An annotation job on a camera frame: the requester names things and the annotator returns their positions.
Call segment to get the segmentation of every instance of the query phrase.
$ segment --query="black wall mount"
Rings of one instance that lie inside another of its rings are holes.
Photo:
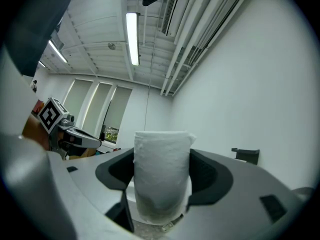
[[[236,147],[231,148],[232,152],[236,152],[235,159],[247,161],[248,163],[257,165],[259,160],[260,149],[246,150],[238,149]]]

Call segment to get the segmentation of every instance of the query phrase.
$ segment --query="ceiling beam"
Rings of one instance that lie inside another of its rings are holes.
[[[120,4],[116,7],[117,8],[116,15],[117,15],[117,21],[118,21],[119,36],[120,36],[121,41],[126,41],[124,20],[125,20],[125,16],[126,16],[126,13],[128,10],[128,6],[127,6],[128,1],[127,0],[118,0],[118,2]],[[134,68],[129,60],[129,54],[128,54],[128,49],[127,49],[126,43],[121,43],[121,47],[122,47],[124,62],[125,62],[126,69],[128,71],[129,78],[131,81],[133,81],[135,72],[134,72]]]
[[[58,72],[58,69],[56,68],[56,66],[46,56],[43,56],[41,58],[41,61],[44,63],[44,65],[47,66],[48,69],[54,71],[55,73]]]
[[[74,25],[72,24],[72,21],[68,15],[68,12],[66,11],[62,18],[62,24],[64,24],[67,34],[70,36],[70,39],[73,42],[74,46],[78,46],[76,49],[79,51],[81,57],[84,59],[84,61],[87,63],[89,69],[92,71],[92,73],[97,76],[98,69],[96,65],[93,63],[92,59],[88,55],[86,49],[82,45],[82,42],[74,28]]]
[[[149,67],[145,67],[145,66],[138,66],[138,67],[136,67],[135,68],[135,73],[136,74],[138,74],[138,73],[151,73],[150,72],[150,68]],[[166,78],[166,72],[165,71],[163,71],[163,70],[160,70],[160,69],[156,69],[156,68],[152,68],[152,73],[155,73],[155,75],[156,76],[158,76],[158,77],[160,77],[160,76],[162,76],[162,78]]]
[[[62,66],[65,68],[66,71],[71,73],[72,68],[68,65],[68,63],[64,63],[63,61],[60,61],[60,63],[62,64]]]
[[[53,73],[53,74],[66,75],[65,73]],[[75,73],[75,72],[72,72],[72,73],[70,73],[68,75],[86,75],[86,76],[91,76],[91,74]],[[149,83],[146,83],[146,82],[140,82],[140,81],[135,81],[135,80],[132,81],[130,79],[125,79],[125,78],[116,77],[116,76],[109,76],[109,75],[103,75],[103,74],[97,74],[97,75],[92,74],[92,76],[98,76],[98,77],[109,78],[109,79],[117,79],[117,80],[122,80],[122,81],[130,82],[130,83],[136,83],[136,84],[140,84],[140,85],[144,85],[144,86],[149,86]],[[152,85],[151,84],[150,87],[157,88],[157,89],[161,90],[161,86],[158,86],[158,85]]]
[[[154,48],[153,47],[150,47],[150,46],[141,46],[141,45],[139,45],[139,49],[143,49],[143,48],[146,48],[146,49],[149,49],[149,50],[153,50]],[[154,49],[155,51],[157,51],[157,52],[162,52],[162,53],[166,53],[166,54],[170,54],[170,55],[172,55],[173,53],[174,53],[174,51],[172,51],[172,50],[164,50],[164,49],[160,49],[160,48],[155,48]]]

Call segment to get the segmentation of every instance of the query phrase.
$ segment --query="window frame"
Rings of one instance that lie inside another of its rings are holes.
[[[98,124],[97,124],[97,126],[96,126],[96,128],[95,128],[96,131],[98,130],[98,134],[101,133],[102,126],[103,126],[103,124],[104,124],[104,121],[105,121],[105,118],[106,118],[106,115],[107,115],[107,112],[108,112],[108,108],[109,108],[110,103],[111,103],[111,98],[112,98],[112,96],[114,95],[114,93],[116,92],[117,88],[119,87],[119,88],[131,90],[131,93],[132,93],[132,91],[133,91],[133,88],[132,88],[132,87],[123,86],[122,84],[116,84],[116,83],[115,83],[114,85],[112,85],[112,87],[111,87],[111,89],[110,89],[110,91],[109,91],[109,93],[108,93],[108,95],[110,94],[110,99],[109,99],[109,100],[106,99],[106,101],[107,101],[107,107],[106,107],[105,113],[102,113],[102,112],[103,112],[103,109],[101,110],[101,113],[100,113],[100,116],[102,116],[102,121],[99,122],[99,120],[98,120]],[[118,139],[116,140],[115,143],[113,143],[113,142],[111,142],[111,141],[103,140],[103,141],[102,141],[102,145],[105,146],[105,147],[108,147],[108,148],[115,149],[116,146],[117,146],[117,142],[118,142]]]
[[[77,77],[74,77],[70,80],[70,86],[63,97],[63,103],[66,101],[67,96],[68,96],[68,94],[69,94],[69,92],[70,92],[70,90],[76,80],[92,82],[91,86],[90,86],[90,88],[89,88],[89,90],[83,100],[82,106],[79,111],[79,116],[78,116],[77,122],[75,122],[75,126],[78,127],[79,129],[83,128],[83,125],[84,125],[84,122],[85,122],[85,119],[87,116],[87,112],[89,110],[89,107],[91,105],[91,101],[94,98],[94,95],[96,93],[96,90],[98,89],[99,84],[111,85],[109,93],[107,94],[107,96],[103,102],[102,109],[100,111],[100,114],[99,114],[99,117],[97,120],[97,124],[95,126],[94,136],[99,138],[99,135],[101,133],[101,129],[102,129],[108,108],[110,106],[112,95],[115,92],[116,88],[120,87],[120,88],[129,89],[129,90],[133,91],[134,87],[135,87],[135,83],[132,83],[132,82],[126,83],[123,80],[119,80],[121,82],[117,82],[117,79],[114,79],[114,81],[113,81],[113,79],[110,79],[110,78],[103,79],[103,78],[97,78],[95,76],[88,76],[88,77],[84,78],[84,77],[77,75]],[[115,149],[117,147],[118,140],[119,139],[117,139],[116,143],[112,143],[112,142],[103,140],[103,141],[101,141],[101,144],[107,148]]]

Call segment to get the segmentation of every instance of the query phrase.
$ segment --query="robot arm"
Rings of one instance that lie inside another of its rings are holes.
[[[98,148],[101,140],[75,127],[75,117],[56,98],[50,98],[38,114],[38,119],[49,134],[50,150],[64,159],[81,156],[87,148]]]

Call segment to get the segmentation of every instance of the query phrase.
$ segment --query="window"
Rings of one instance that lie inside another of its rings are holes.
[[[94,135],[98,123],[99,115],[104,105],[104,101],[110,91],[111,85],[99,83],[86,113],[82,129]]]
[[[101,133],[104,133],[104,139],[108,142],[117,142],[121,121],[124,116],[131,91],[131,89],[117,87],[112,95],[101,129]]]
[[[76,122],[79,116],[79,112],[82,103],[89,91],[92,81],[78,80],[73,82],[73,85],[67,94],[67,97],[63,103],[65,108],[74,116],[74,121]]]

